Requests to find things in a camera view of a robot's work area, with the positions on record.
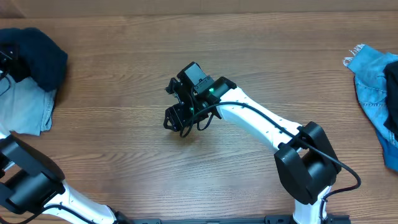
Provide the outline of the dark navy t-shirt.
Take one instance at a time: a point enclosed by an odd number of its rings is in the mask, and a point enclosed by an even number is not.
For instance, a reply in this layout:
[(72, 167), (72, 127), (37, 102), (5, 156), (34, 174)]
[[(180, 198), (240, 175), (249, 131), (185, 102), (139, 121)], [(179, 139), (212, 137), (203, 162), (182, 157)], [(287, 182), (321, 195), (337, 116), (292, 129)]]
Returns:
[(61, 87), (67, 72), (68, 55), (41, 30), (1, 29), (1, 46), (19, 47), (19, 80), (31, 77), (44, 91)]

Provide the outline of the folded light blue jeans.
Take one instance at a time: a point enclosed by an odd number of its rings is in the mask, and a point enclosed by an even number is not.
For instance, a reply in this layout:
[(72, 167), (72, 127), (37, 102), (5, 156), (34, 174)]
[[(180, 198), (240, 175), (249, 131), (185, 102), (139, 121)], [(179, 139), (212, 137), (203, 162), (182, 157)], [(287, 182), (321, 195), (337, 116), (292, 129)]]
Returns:
[(52, 127), (57, 91), (44, 91), (31, 78), (1, 78), (1, 125), (19, 134), (40, 135)]

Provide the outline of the dark garment on denim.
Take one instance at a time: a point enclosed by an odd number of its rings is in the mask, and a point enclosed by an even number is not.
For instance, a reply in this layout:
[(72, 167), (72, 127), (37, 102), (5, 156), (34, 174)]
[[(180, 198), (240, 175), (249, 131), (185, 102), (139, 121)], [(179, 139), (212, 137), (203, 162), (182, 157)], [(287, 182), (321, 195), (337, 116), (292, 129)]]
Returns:
[(394, 133), (397, 138), (397, 62), (392, 62), (386, 65), (384, 69), (387, 87), (386, 106), (388, 110), (388, 117), (384, 123), (385, 127)]

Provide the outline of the crumpled blue denim garment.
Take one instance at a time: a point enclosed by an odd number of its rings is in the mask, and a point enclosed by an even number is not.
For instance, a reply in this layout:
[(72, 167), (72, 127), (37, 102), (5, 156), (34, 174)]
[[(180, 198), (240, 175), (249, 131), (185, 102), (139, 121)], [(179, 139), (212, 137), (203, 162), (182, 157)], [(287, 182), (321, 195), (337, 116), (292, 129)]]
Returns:
[(397, 131), (386, 127), (389, 111), (384, 69), (387, 64), (397, 61), (397, 55), (382, 53), (366, 44), (358, 44), (350, 52), (353, 55), (344, 58), (343, 64), (354, 74), (358, 102), (375, 128), (385, 166), (396, 172)]

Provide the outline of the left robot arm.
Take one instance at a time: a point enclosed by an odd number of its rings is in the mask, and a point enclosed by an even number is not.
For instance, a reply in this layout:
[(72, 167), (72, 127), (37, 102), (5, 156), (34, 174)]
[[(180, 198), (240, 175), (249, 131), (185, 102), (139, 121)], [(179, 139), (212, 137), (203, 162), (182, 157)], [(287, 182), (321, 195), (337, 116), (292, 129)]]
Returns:
[(12, 213), (45, 213), (70, 223), (132, 223), (121, 212), (98, 204), (65, 182), (53, 160), (11, 134), (1, 138), (1, 177), (13, 165), (21, 169), (1, 183), (1, 206)]

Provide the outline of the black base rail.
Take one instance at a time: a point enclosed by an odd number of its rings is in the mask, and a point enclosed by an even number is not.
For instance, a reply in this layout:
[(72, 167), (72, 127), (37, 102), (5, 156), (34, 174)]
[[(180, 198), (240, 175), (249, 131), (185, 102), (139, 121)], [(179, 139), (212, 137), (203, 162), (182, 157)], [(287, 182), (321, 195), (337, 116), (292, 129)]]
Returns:
[(133, 224), (294, 224), (292, 215), (267, 215), (264, 218), (222, 218), (222, 219), (191, 219), (161, 220), (133, 219)]

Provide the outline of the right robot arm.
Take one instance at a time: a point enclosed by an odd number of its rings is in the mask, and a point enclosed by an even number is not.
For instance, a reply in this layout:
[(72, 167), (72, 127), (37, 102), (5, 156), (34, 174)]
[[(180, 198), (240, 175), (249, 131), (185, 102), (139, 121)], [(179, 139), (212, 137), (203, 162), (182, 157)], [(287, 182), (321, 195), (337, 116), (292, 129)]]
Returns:
[(206, 75), (192, 62), (171, 78), (166, 92), (178, 103), (166, 109), (164, 128), (186, 137), (193, 127), (213, 117), (234, 123), (260, 140), (273, 154), (280, 182), (294, 198), (292, 215), (268, 215), (265, 223), (349, 223), (329, 215), (326, 196), (341, 171), (324, 130), (277, 116), (256, 103), (234, 82)]

